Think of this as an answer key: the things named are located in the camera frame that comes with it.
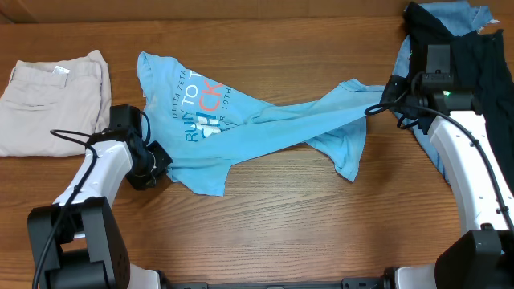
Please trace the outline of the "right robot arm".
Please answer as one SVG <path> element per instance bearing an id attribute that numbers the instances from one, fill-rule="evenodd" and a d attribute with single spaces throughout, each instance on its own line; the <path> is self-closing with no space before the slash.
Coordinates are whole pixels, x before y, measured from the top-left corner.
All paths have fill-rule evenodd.
<path id="1" fill-rule="evenodd" d="M 464 83 L 449 44 L 413 44 L 405 83 L 392 77 L 380 104 L 427 135 L 457 203 L 460 238 L 433 264 L 385 272 L 385 288 L 511 288 L 513 196 L 487 130 L 479 89 Z"/>

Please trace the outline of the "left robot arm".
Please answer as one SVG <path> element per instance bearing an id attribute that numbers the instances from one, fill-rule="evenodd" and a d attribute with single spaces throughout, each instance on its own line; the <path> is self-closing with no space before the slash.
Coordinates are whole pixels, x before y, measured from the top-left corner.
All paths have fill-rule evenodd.
<path id="1" fill-rule="evenodd" d="M 109 126 L 86 134 L 62 129 L 53 136 L 85 148 L 71 184 L 50 206 L 27 218 L 35 273 L 34 289 L 165 289 L 160 271 L 131 263 L 112 204 L 122 181 L 150 189 L 168 172 L 172 158 L 150 139 L 149 118 L 128 104 L 110 108 Z"/>

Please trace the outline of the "light blue printed t-shirt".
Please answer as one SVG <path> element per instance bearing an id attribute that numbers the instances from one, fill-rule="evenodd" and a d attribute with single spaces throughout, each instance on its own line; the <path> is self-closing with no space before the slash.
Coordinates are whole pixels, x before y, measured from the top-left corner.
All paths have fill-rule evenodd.
<path id="1" fill-rule="evenodd" d="M 278 106 L 147 52 L 138 56 L 137 77 L 151 138 L 173 160 L 169 178 L 217 197 L 233 165 L 299 143 L 326 154 L 337 173 L 354 181 L 365 147 L 364 110 L 384 90 L 351 79 L 318 100 Z"/>

